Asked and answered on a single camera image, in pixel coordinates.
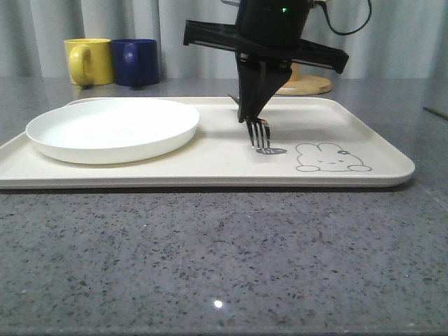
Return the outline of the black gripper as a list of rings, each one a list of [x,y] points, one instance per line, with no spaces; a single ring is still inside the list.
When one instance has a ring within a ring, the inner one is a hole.
[[[301,38],[312,7],[312,1],[240,1],[234,24],[185,22],[185,46],[238,52],[240,123],[256,119],[289,81],[292,62],[343,72],[349,60],[346,52]],[[252,55],[280,62],[260,61]]]

